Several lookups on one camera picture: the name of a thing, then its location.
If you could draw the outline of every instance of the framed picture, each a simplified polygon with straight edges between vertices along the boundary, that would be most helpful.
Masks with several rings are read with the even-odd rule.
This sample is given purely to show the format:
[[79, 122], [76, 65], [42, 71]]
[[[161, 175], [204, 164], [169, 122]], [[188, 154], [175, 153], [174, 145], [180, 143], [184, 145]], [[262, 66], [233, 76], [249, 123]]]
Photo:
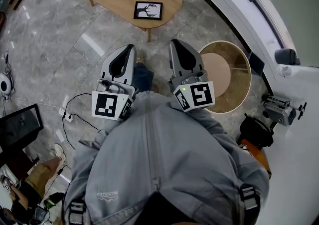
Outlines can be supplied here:
[[137, 1], [134, 19], [161, 20], [162, 9], [162, 2]]

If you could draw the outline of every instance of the power strip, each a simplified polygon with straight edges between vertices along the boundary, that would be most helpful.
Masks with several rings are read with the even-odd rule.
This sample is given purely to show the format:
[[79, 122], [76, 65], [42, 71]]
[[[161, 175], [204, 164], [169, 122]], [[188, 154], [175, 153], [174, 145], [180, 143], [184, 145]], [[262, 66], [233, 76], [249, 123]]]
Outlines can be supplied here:
[[61, 115], [61, 116], [65, 116], [65, 119], [68, 121], [68, 122], [72, 122], [72, 120], [73, 120], [73, 117], [70, 115], [70, 113], [65, 113], [65, 115], [64, 115], [64, 113], [65, 113], [65, 109], [62, 109], [62, 108], [60, 108], [59, 109], [59, 114]]

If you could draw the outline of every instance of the white round device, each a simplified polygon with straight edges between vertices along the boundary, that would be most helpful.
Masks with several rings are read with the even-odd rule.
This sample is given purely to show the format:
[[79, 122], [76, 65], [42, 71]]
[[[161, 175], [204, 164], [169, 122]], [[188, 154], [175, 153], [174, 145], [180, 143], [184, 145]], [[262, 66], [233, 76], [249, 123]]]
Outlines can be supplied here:
[[0, 88], [2, 93], [5, 95], [9, 95], [11, 93], [11, 81], [4, 73], [0, 73]]

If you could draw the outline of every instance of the round glass table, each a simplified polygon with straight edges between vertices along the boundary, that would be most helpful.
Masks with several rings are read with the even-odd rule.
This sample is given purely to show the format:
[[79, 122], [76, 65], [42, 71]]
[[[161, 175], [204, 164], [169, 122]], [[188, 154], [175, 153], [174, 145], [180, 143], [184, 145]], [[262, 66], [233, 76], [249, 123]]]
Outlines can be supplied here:
[[214, 84], [215, 113], [228, 113], [246, 99], [251, 85], [251, 68], [245, 53], [228, 41], [214, 41], [199, 52], [209, 81]]

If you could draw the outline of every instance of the deer antler illustration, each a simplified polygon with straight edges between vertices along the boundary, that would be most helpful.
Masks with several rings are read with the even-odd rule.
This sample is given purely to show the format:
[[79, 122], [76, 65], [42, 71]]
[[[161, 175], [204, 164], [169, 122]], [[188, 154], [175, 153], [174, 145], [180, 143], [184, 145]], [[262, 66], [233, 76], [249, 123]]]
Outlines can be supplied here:
[[149, 7], [157, 7], [155, 4], [149, 4], [148, 6], [145, 6], [144, 8], [138, 8], [136, 11], [137, 11], [137, 15], [140, 14], [140, 12], [146, 12], [146, 15], [148, 17], [152, 17], [152, 16], [156, 16], [156, 14], [148, 14], [149, 11], [147, 11], [147, 9]]

